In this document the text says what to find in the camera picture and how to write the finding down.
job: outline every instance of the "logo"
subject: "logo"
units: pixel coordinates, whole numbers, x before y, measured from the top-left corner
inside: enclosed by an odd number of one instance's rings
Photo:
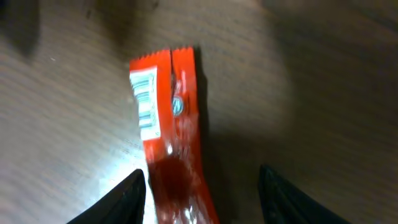
[[[184,103],[178,96],[173,97],[173,115],[178,116],[184,110]]]

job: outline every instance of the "white label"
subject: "white label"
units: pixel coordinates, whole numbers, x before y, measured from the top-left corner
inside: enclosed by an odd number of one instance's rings
[[[143,141],[160,138],[156,78],[156,67],[130,73],[134,97],[138,102],[139,128]]]

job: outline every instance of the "red plastic wrapper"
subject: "red plastic wrapper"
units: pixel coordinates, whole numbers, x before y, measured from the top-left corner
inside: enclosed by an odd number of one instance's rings
[[[130,81],[159,223],[219,223],[201,168],[193,49],[132,60]]]

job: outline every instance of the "table surface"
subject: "table surface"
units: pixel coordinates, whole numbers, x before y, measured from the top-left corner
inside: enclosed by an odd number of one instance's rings
[[[222,223],[263,222],[263,163],[348,221],[394,223],[398,8],[378,2],[9,1],[0,223],[65,223],[145,169],[128,61],[183,45],[201,48]]]

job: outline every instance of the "wrapper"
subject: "wrapper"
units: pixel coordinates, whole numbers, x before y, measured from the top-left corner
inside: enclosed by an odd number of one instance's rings
[[[201,168],[193,49],[132,60],[130,81],[159,223],[219,223]]]

